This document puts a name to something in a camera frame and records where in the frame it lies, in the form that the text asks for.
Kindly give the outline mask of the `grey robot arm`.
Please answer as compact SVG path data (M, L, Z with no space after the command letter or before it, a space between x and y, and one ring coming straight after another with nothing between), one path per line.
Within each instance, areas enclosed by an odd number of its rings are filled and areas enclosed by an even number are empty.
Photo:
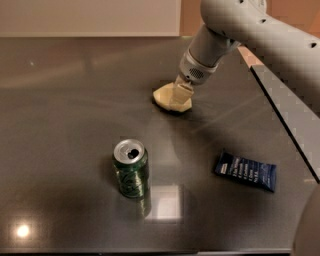
M266 0L201 0L203 25L180 62L176 84L201 85L222 57L248 48L317 115L320 40L266 14Z

